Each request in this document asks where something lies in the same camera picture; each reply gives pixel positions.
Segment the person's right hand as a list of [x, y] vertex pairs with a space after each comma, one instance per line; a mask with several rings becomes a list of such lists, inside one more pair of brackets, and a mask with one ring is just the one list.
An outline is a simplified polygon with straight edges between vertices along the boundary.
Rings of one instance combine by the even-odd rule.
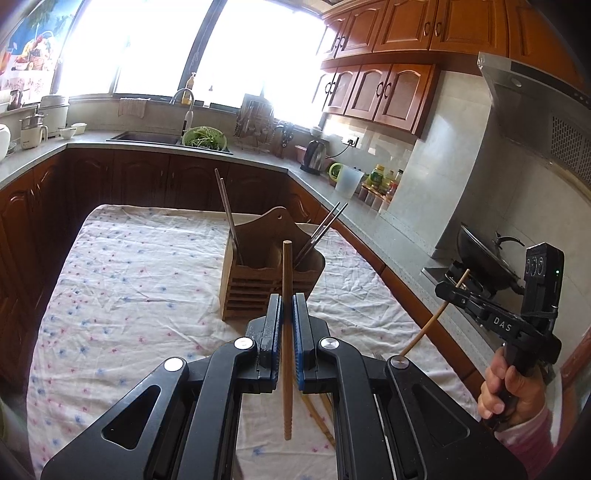
[[478, 413], [486, 420], [500, 417], [500, 425], [515, 427], [534, 419], [546, 407], [546, 385], [536, 366], [522, 375], [505, 358], [500, 347], [485, 371], [485, 380], [478, 397]]

